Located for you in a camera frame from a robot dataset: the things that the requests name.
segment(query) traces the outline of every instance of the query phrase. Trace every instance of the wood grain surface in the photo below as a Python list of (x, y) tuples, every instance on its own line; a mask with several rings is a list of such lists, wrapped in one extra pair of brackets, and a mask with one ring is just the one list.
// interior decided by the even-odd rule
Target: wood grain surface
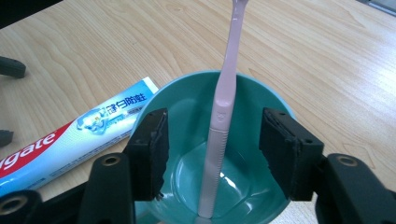
[[(0, 76), (0, 129), (14, 132), (0, 158), (143, 77), (162, 87), (220, 69), (231, 7), (66, 0), (0, 30), (0, 55), (27, 65), (24, 79)], [(277, 91), (326, 155), (356, 156), (396, 190), (394, 17), (353, 0), (250, 0), (241, 42), (239, 72)], [(41, 188), (43, 198), (85, 182), (95, 158)], [(274, 221), (315, 222), (313, 203), (292, 203)]]

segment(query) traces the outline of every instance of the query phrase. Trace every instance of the wooden table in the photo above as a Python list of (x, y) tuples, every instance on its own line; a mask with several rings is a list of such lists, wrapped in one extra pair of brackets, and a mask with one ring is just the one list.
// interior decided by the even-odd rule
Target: wooden table
[[(0, 157), (151, 77), (161, 87), (220, 69), (232, 1), (67, 0), (0, 30), (0, 55), (27, 65), (0, 77)], [(238, 71), (277, 91), (325, 154), (354, 155), (396, 190), (396, 19), (357, 1), (251, 0)], [(121, 151), (122, 141), (110, 151)], [(51, 198), (87, 180), (92, 161), (41, 188)], [(292, 203), (275, 223), (313, 223)]]

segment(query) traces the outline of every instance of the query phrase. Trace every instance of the toothbrush handle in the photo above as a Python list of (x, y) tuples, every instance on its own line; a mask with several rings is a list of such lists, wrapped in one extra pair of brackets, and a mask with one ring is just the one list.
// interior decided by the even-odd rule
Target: toothbrush handle
[(228, 132), (210, 128), (205, 157), (201, 197), (198, 207), (200, 217), (212, 218), (218, 192), (219, 175), (227, 144)]

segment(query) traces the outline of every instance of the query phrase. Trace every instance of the green bowl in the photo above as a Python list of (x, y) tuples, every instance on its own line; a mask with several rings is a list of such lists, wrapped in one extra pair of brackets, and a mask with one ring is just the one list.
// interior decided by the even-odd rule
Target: green bowl
[[(218, 78), (219, 71), (204, 71), (170, 82), (150, 99), (135, 123), (137, 127), (150, 111), (168, 109), (170, 151), (163, 177), (164, 197), (146, 203), (149, 212), (165, 223), (199, 222), (196, 218), (205, 146)], [(238, 75), (236, 83), (233, 119), (211, 223), (268, 223), (289, 201), (259, 151), (262, 109), (266, 106), (292, 112), (279, 95), (258, 80)]]

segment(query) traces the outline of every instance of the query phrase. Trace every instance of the toothpaste tube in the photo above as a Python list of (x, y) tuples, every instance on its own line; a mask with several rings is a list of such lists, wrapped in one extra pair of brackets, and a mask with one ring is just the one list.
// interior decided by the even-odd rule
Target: toothpaste tube
[(31, 145), (0, 160), (0, 196), (37, 189), (129, 136), (158, 90), (146, 77)]

